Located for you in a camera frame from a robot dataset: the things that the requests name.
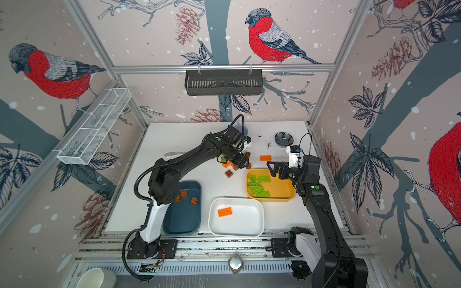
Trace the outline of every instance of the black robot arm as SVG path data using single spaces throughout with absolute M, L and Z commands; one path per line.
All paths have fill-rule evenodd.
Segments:
M 321 257 L 315 269 L 307 276 L 312 287 L 365 288 L 368 268 L 358 259 L 343 238 L 331 210 L 325 186 L 319 183 L 320 158 L 305 155 L 300 168 L 289 167 L 288 162 L 267 162 L 271 175 L 290 179 L 312 216 Z

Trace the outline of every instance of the metal ventilation grille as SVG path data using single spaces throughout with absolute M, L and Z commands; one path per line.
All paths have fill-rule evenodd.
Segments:
M 130 269 L 139 273 L 142 262 L 130 265 Z M 113 271 L 116 275 L 129 275 L 122 263 L 90 263 L 85 272 L 92 268 L 101 268 Z M 244 263 L 239 273 L 293 273 L 291 261 L 285 260 L 258 260 L 247 261 Z M 152 273 L 139 273 L 141 275 L 151 275 Z M 156 275 L 197 275 L 197 274 L 232 274 L 226 261 L 210 262 L 165 262 L 163 266 L 153 272 Z
M 187 70 L 188 95 L 259 95 L 262 93 L 262 70 Z

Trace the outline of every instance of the bird head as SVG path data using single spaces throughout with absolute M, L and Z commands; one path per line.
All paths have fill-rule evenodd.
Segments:
M 37 51 L 37 47 L 27 44 L 21 43 L 13 47 L 10 50 L 10 62 L 11 67 L 16 73 L 24 71 L 25 73 L 31 73 L 32 69 L 30 68 L 29 64 L 29 56 Z
M 266 17 L 272 17 L 271 13 L 269 10 L 266 8 L 257 8 L 252 10 L 247 17 L 247 20 L 245 21 L 245 24 L 250 24 L 252 28 L 256 26 L 256 24 L 261 20 L 262 18 Z

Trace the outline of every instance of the red bird illustration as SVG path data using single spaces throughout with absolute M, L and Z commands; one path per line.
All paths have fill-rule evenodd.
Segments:
M 410 193 L 414 192 L 415 185 L 432 191 L 453 216 L 453 220 L 445 228 L 438 226 L 434 220 L 427 219 L 440 230 L 442 238 L 438 240 L 445 242 L 445 232 L 452 227 L 461 226 L 461 122 L 435 142 L 431 148 L 429 153 L 430 185 L 417 183 L 410 171 L 403 171 L 410 174 L 413 181 Z
M 261 64 L 266 61 L 282 63 L 288 58 L 301 58 L 319 64 L 310 59 L 306 52 L 295 44 L 291 36 L 275 23 L 269 10 L 265 8 L 252 10 L 245 24 L 249 24 L 250 47 L 262 58 Z
M 89 86 L 91 80 L 97 73 L 106 71 L 69 57 L 51 55 L 27 43 L 16 45 L 9 57 L 13 70 L 23 71 L 43 92 L 55 98 L 75 99 L 77 108 L 71 115 L 83 111 L 78 107 L 78 98 L 87 90 L 93 92 Z

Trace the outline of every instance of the white tray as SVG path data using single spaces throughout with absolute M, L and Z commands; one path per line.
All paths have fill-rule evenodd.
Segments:
M 218 210 L 228 207 L 232 215 L 219 217 Z M 216 236 L 259 237 L 264 231 L 264 208 L 254 199 L 217 198 L 211 203 L 208 229 Z

